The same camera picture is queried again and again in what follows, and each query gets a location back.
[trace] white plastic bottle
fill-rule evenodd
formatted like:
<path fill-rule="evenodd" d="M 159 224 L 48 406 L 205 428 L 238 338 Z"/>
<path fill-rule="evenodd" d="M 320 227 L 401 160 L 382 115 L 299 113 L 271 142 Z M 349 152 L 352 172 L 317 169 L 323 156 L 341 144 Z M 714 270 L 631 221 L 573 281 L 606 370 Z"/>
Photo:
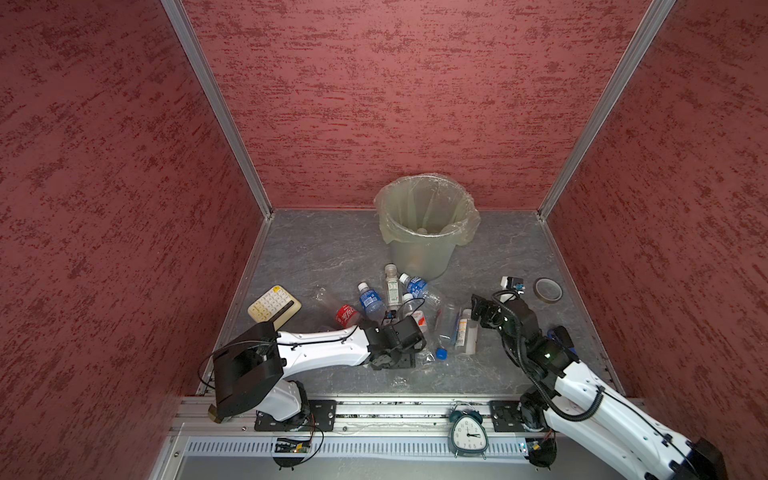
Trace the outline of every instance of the white plastic bottle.
<path fill-rule="evenodd" d="M 427 320 L 424 317 L 424 312 L 421 310 L 420 299 L 413 299 L 413 295 L 406 293 L 402 296 L 402 308 L 400 309 L 400 320 L 406 318 L 408 315 L 412 316 L 416 321 L 416 325 L 422 332 L 427 331 Z"/>
<path fill-rule="evenodd" d="M 381 324 L 384 315 L 387 313 L 386 305 L 376 291 L 368 286 L 368 283 L 362 282 L 357 286 L 360 292 L 360 304 L 366 312 L 369 320 Z"/>
<path fill-rule="evenodd" d="M 386 305 L 392 311 L 400 307 L 400 282 L 397 281 L 397 266 L 394 263 L 384 267 L 386 275 Z"/>
<path fill-rule="evenodd" d="M 461 316 L 458 318 L 458 323 L 456 324 L 456 342 L 454 343 L 454 347 L 458 353 L 466 353 L 467 327 L 471 321 L 472 309 L 466 308 L 462 311 Z"/>
<path fill-rule="evenodd" d="M 336 295 L 321 286 L 315 288 L 315 300 L 334 315 L 343 329 L 355 326 L 362 320 L 362 315 L 355 307 L 342 302 Z"/>

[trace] blue label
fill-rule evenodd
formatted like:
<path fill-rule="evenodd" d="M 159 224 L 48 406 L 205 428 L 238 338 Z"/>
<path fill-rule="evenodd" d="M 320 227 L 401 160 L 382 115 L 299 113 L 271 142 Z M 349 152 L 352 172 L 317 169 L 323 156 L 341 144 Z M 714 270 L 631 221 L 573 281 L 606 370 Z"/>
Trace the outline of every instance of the blue label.
<path fill-rule="evenodd" d="M 367 292 L 360 295 L 360 303 L 362 304 L 362 307 L 364 309 L 368 308 L 368 305 L 370 305 L 371 303 L 374 303 L 375 301 L 381 302 L 382 299 L 379 296 L 379 294 L 376 293 L 376 291 L 373 289 L 368 290 Z"/>
<path fill-rule="evenodd" d="M 413 298 L 422 298 L 422 292 L 426 290 L 427 282 L 422 280 L 420 276 L 414 276 L 410 282 L 408 282 L 408 291 L 413 295 Z"/>

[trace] robotic arm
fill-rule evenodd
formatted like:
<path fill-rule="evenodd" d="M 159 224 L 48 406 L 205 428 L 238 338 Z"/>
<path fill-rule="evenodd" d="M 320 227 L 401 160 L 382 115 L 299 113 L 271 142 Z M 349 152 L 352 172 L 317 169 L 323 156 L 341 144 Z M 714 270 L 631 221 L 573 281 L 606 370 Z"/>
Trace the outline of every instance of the robotic arm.
<path fill-rule="evenodd" d="M 723 456 L 662 425 L 595 375 L 576 353 L 541 334 L 535 313 L 502 280 L 493 302 L 472 297 L 472 318 L 497 329 L 533 386 L 521 397 L 527 429 L 563 432 L 630 480 L 725 480 Z"/>
<path fill-rule="evenodd" d="M 278 422 L 303 425 L 310 413 L 304 388 L 283 377 L 334 365 L 412 368 L 425 344 L 410 316 L 387 326 L 364 321 L 321 333 L 278 333 L 270 322 L 257 323 L 213 355 L 216 417 L 255 408 Z"/>

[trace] plastic bottle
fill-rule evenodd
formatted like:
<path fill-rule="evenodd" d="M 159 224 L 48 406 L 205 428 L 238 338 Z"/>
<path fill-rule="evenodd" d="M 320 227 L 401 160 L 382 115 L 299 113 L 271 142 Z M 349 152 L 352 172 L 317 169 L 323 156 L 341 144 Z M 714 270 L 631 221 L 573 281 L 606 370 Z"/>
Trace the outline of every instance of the plastic bottle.
<path fill-rule="evenodd" d="M 359 284 L 357 290 L 360 291 L 360 304 L 366 311 L 368 319 L 380 324 L 384 315 L 387 314 L 387 308 L 382 297 L 365 282 Z"/>
<path fill-rule="evenodd" d="M 413 299 L 413 295 L 406 293 L 402 296 L 402 308 L 400 309 L 400 320 L 406 318 L 408 315 L 412 316 L 416 321 L 416 325 L 419 326 L 422 332 L 427 331 L 427 320 L 424 317 L 424 312 L 421 310 L 420 299 Z"/>
<path fill-rule="evenodd" d="M 445 305 L 437 319 L 437 349 L 435 356 L 438 360 L 448 358 L 448 349 L 456 342 L 456 327 L 461 310 L 453 305 Z"/>
<path fill-rule="evenodd" d="M 362 320 L 362 315 L 355 307 L 342 302 L 321 286 L 315 288 L 315 300 L 334 315 L 343 329 L 357 325 Z"/>
<path fill-rule="evenodd" d="M 434 308 L 436 312 L 440 310 L 442 294 L 435 287 L 428 285 L 421 277 L 410 277 L 404 273 L 400 276 L 400 283 L 405 286 L 408 293 L 413 295 L 413 298 L 423 298 L 425 305 Z"/>
<path fill-rule="evenodd" d="M 466 308 L 462 311 L 461 316 L 458 318 L 458 323 L 456 324 L 456 342 L 454 343 L 454 346 L 458 353 L 467 352 L 467 332 L 470 327 L 469 323 L 473 323 L 472 309 Z"/>
<path fill-rule="evenodd" d="M 478 345 L 478 325 L 479 322 L 470 319 L 467 322 L 467 343 L 464 345 L 464 352 L 467 355 L 475 355 Z"/>
<path fill-rule="evenodd" d="M 400 282 L 397 281 L 397 266 L 394 263 L 384 267 L 386 275 L 386 305 L 387 308 L 397 311 L 400 307 Z"/>

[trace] alarm clock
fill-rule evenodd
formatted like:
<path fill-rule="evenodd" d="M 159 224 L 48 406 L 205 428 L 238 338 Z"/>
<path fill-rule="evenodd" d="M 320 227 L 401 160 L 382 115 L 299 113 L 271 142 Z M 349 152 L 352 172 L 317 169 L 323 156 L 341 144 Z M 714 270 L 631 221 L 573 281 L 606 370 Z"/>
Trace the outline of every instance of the alarm clock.
<path fill-rule="evenodd" d="M 454 409 L 449 421 L 453 422 L 449 447 L 454 453 L 454 458 L 459 455 L 482 455 L 482 458 L 485 459 L 488 436 L 485 434 L 485 429 L 482 428 L 482 415 L 474 409 L 469 412 Z"/>

